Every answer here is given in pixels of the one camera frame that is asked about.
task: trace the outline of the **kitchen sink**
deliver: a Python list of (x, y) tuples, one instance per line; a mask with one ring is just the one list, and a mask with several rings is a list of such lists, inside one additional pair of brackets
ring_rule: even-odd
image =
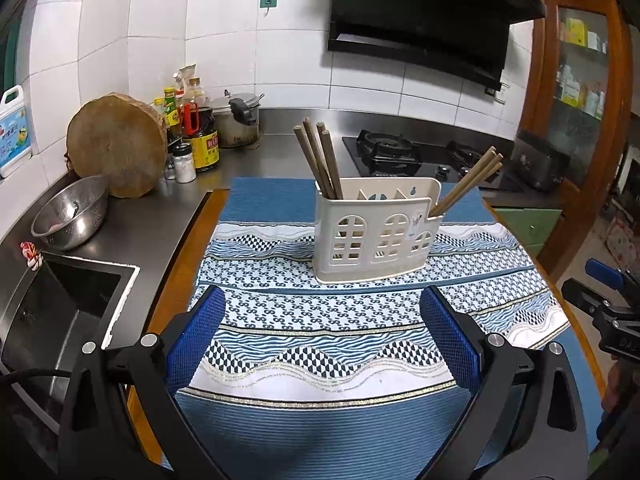
[[(136, 268), (131, 266), (43, 255), (42, 267), (26, 273), (0, 323), (3, 372), (27, 368), (71, 371), (84, 343), (94, 341), (101, 346), (107, 341), (111, 320), (119, 314), (120, 300), (126, 298), (135, 277)], [(23, 400), (35, 403), (46, 418), (57, 422), (68, 380), (32, 378), (16, 389)], [(43, 420), (52, 425), (51, 420)]]

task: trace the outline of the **green cabinet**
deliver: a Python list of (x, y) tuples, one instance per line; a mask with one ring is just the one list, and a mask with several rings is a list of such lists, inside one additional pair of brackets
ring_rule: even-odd
[(562, 213), (559, 209), (494, 209), (531, 256), (542, 250)]

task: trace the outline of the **black stovetop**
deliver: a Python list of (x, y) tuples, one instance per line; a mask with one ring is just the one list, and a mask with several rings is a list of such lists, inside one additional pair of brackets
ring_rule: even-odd
[[(360, 176), (430, 176), (441, 182), (458, 182), (479, 159), (468, 146), (408, 142), (402, 137), (372, 134), (362, 130), (356, 137), (343, 137)], [(479, 187), (521, 192), (526, 185), (506, 168)]]

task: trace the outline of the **black cable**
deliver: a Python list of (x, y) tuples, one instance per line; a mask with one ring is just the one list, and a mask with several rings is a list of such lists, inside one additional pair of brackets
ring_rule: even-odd
[(71, 377), (71, 372), (66, 370), (56, 370), (55, 368), (28, 368), (28, 370), (18, 370), (10, 374), (0, 376), (0, 387), (19, 383), (30, 377)]

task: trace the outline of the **wooden cabinet frame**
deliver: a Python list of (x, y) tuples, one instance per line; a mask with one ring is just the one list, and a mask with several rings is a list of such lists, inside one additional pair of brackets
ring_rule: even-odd
[(578, 187), (565, 179), (556, 193), (562, 216), (538, 257), (557, 281), (582, 245), (602, 208), (624, 149), (630, 118), (633, 60), (628, 25), (616, 0), (542, 0), (544, 20), (534, 22), (529, 83), (520, 127), (546, 137), (560, 56), (558, 9), (604, 14), (609, 37), (609, 76), (604, 115), (584, 183)]

